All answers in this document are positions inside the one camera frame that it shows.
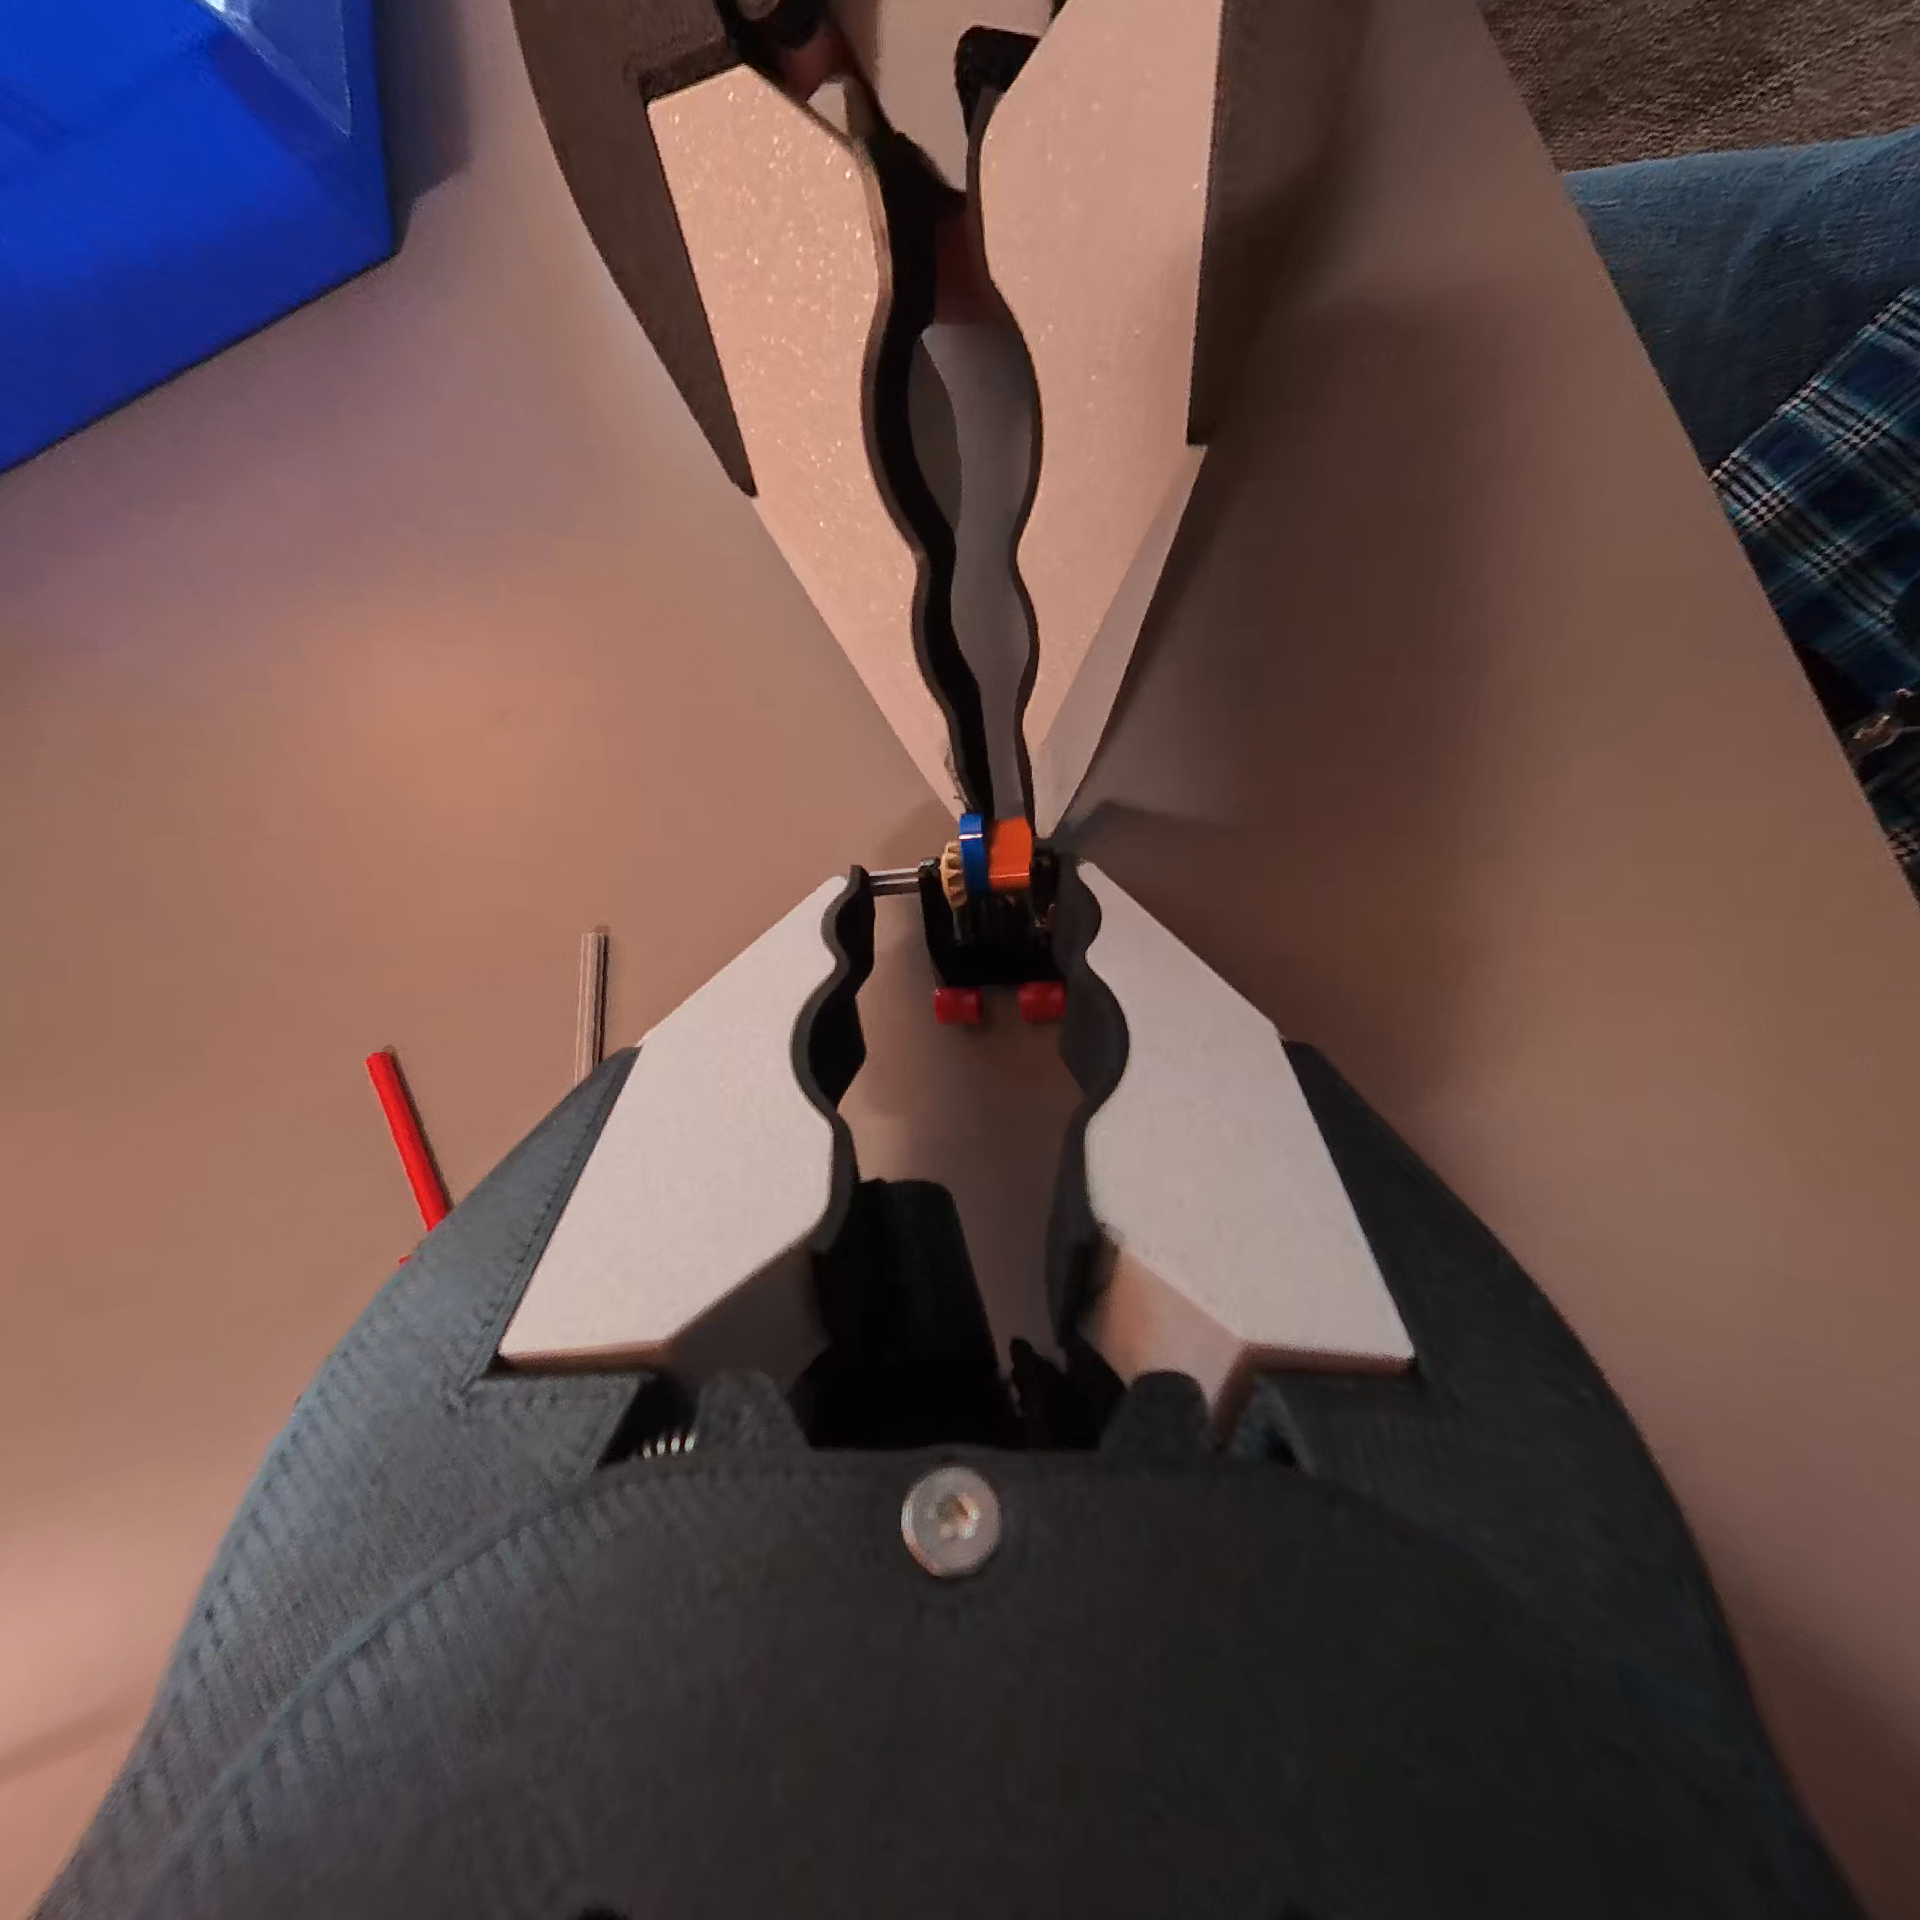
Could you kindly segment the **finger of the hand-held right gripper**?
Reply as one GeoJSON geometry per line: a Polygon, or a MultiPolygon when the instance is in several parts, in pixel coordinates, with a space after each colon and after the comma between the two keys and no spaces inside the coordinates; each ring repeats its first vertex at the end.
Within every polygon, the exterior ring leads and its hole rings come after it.
{"type": "Polygon", "coordinates": [[[976,148],[979,236],[1036,381],[1013,548],[1051,837],[1134,657],[1204,451],[1187,440],[1222,3],[1067,3],[976,148]]]}
{"type": "Polygon", "coordinates": [[[753,512],[937,798],[983,809],[962,670],[929,654],[933,560],[878,440],[895,308],[878,164],[757,69],[715,69],[643,114],[753,512]]]}

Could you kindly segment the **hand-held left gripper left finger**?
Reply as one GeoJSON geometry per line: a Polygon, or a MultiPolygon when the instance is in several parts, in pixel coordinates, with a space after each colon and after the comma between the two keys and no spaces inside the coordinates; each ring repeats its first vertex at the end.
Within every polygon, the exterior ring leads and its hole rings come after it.
{"type": "Polygon", "coordinates": [[[812,1266],[861,1180],[865,869],[829,878],[650,1024],[502,1329],[508,1369],[757,1369],[825,1348],[812,1266]]]}

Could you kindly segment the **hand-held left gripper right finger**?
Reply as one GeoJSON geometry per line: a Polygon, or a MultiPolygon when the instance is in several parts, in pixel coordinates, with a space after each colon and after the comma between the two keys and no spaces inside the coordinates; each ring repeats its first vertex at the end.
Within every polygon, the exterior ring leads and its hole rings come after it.
{"type": "Polygon", "coordinates": [[[1079,1091],[1045,1310],[1115,1379],[1184,1374],[1225,1428],[1267,1369],[1406,1378],[1417,1348],[1270,1017],[1103,867],[1053,905],[1079,1091]]]}

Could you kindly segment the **black lego gear assembly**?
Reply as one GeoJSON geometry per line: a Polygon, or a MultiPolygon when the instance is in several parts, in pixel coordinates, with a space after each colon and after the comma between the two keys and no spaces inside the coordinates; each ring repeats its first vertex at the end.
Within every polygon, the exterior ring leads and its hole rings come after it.
{"type": "Polygon", "coordinates": [[[875,897],[917,897],[937,1024],[983,1028],[992,992],[1010,997],[1024,1024],[1056,1024],[1067,1017],[1067,984],[1053,963],[1061,862],[1036,836],[1033,886],[992,894],[987,874],[992,820],[965,809],[937,856],[863,878],[875,897]]]}

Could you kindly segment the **long red lego axle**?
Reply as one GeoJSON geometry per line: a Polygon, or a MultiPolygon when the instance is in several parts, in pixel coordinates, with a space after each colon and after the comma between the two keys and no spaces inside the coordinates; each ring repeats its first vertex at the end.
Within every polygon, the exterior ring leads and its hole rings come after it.
{"type": "Polygon", "coordinates": [[[366,1078],[396,1142],[420,1222],[431,1233],[447,1217],[452,1201],[398,1053],[392,1045],[373,1049],[366,1055],[366,1078]]]}

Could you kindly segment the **blue plastic bin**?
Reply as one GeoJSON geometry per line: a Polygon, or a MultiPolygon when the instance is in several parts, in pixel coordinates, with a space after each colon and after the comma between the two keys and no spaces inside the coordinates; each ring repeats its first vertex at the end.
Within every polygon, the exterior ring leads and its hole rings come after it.
{"type": "Polygon", "coordinates": [[[2,467],[396,247],[373,3],[2,3],[2,467]]]}

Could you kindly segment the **person's blue jeans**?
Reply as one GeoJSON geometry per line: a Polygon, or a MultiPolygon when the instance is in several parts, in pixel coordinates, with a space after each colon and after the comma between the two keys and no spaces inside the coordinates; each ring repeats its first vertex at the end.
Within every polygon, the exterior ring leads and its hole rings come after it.
{"type": "Polygon", "coordinates": [[[1915,290],[1915,125],[1565,171],[1704,467],[1915,290]]]}

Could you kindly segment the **person's plaid shirt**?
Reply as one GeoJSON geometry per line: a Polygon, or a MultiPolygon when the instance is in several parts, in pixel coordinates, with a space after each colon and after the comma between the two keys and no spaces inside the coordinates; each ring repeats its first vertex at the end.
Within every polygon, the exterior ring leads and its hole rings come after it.
{"type": "Polygon", "coordinates": [[[1712,485],[1915,886],[1915,290],[1784,397],[1712,485]]]}

